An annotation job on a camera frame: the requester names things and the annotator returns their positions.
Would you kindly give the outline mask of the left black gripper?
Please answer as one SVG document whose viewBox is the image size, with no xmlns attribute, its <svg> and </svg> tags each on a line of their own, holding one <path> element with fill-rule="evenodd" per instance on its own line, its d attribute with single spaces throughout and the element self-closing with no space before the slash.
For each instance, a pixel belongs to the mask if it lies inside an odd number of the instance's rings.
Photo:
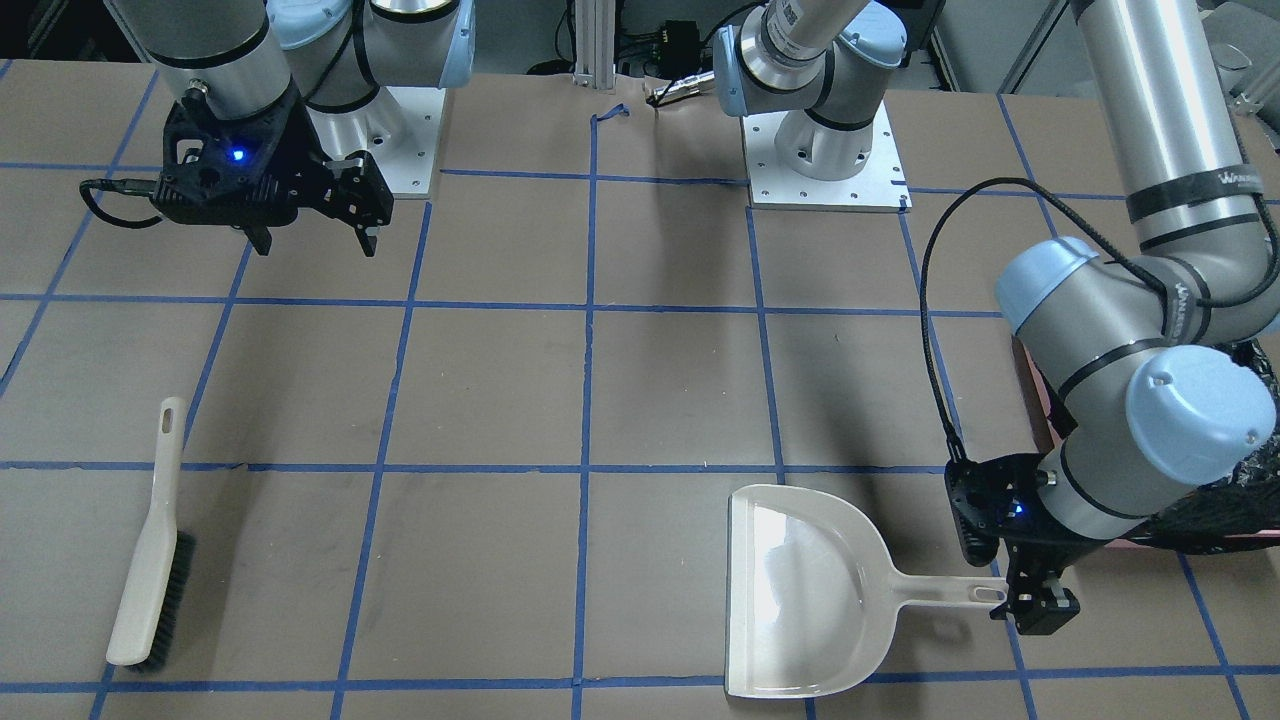
<svg viewBox="0 0 1280 720">
<path fill-rule="evenodd" d="M 1041 460 L 1039 454 L 1011 454 L 977 462 L 954 452 L 943 471 L 964 559 L 979 568 L 998 550 L 1007 552 L 1007 598 L 989 615 L 1011 618 L 1021 635 L 1051 635 L 1080 612 L 1061 575 L 1102 546 L 1050 514 L 1038 496 Z"/>
</svg>

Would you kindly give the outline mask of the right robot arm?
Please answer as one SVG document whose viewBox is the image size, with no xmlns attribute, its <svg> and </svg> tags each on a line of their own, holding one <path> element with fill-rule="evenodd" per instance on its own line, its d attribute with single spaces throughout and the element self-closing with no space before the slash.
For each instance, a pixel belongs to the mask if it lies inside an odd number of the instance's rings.
<svg viewBox="0 0 1280 720">
<path fill-rule="evenodd" d="M 86 179 L 104 222 L 271 232 L 310 209 L 376 251 L 398 197 L 428 192 L 436 142 L 421 106 L 467 85 L 471 1 L 114 1 L 174 101 L 152 179 Z"/>
</svg>

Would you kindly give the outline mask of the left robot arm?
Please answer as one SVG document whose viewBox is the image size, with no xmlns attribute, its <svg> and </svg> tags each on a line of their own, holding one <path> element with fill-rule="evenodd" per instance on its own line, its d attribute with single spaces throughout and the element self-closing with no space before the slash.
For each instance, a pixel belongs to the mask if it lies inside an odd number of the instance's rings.
<svg viewBox="0 0 1280 720">
<path fill-rule="evenodd" d="M 1062 571 L 1203 486 L 1229 478 L 1276 423 L 1265 382 L 1225 352 L 1277 329 L 1277 229 L 1247 161 L 1193 1 L 1074 1 L 1139 254 L 1126 258 L 1021 178 L 1080 237 L 1020 252 L 1000 310 L 1073 419 L 1044 455 L 970 460 L 922 307 L 922 346 L 969 564 L 1004 546 L 996 618 L 1048 635 L 1078 615 Z"/>
</svg>

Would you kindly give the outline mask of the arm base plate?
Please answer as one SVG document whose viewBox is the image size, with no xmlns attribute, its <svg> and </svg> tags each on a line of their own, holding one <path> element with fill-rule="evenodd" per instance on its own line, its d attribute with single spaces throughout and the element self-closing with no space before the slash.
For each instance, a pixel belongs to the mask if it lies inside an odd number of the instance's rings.
<svg viewBox="0 0 1280 720">
<path fill-rule="evenodd" d="M 882 102 L 869 126 L 832 129 L 805 111 L 741 119 L 750 204 L 755 209 L 899 213 L 913 208 Z"/>
<path fill-rule="evenodd" d="M 308 114 L 332 159 L 367 151 L 396 199 L 430 199 L 447 99 L 444 88 L 383 87 L 352 111 Z"/>
</svg>

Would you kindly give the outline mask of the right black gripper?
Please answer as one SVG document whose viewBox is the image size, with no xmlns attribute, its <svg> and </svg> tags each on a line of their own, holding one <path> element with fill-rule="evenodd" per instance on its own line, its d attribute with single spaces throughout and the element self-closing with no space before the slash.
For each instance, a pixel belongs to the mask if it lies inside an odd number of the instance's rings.
<svg viewBox="0 0 1280 720">
<path fill-rule="evenodd" d="M 234 120 L 212 113 L 212 94 L 187 88 L 163 128 L 163 169 L 150 202 L 172 222 L 236 225 L 259 256 L 273 246 L 269 228 L 294 222 L 308 208 L 355 228 L 365 258 L 374 258 L 394 199 L 376 159 L 324 151 L 300 91 Z"/>
</svg>

